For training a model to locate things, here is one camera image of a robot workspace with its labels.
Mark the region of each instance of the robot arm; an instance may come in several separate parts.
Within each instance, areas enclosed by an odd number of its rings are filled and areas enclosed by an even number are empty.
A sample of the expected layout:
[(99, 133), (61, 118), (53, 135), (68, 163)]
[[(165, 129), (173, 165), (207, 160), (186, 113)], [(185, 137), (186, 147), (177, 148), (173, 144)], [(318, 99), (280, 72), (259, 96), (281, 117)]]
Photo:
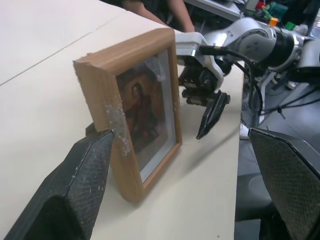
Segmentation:
[[(237, 55), (246, 57), (264, 69), (294, 73), (292, 75), (296, 82), (310, 82), (312, 77), (315, 79), (320, 73), (320, 40), (311, 40), (292, 31), (269, 27), (249, 17), (205, 36), (198, 32), (178, 34), (176, 54), (185, 65), (179, 77), (179, 84), (185, 87), (182, 96), (187, 98), (188, 104), (207, 107), (205, 114), (215, 115), (214, 123), (218, 121), (221, 109), (230, 100), (226, 93), (218, 94), (215, 91), (221, 86), (223, 77), (229, 73), (232, 64), (240, 59), (235, 55), (213, 56), (208, 55), (210, 51), (203, 51), (212, 49), (212, 46), (235, 51)], [(222, 101), (222, 96), (227, 96), (229, 100)], [(204, 115), (202, 120), (208, 121), (210, 118), (212, 116)]]

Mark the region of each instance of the picture frame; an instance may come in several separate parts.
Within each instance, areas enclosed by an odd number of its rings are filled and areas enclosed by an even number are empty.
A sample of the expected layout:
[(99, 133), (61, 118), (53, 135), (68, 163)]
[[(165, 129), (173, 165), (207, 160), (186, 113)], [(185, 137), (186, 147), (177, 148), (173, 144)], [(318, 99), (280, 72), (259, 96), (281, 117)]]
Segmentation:
[(96, 131), (114, 130), (119, 191), (139, 202), (182, 145), (175, 33), (155, 29), (73, 65)]

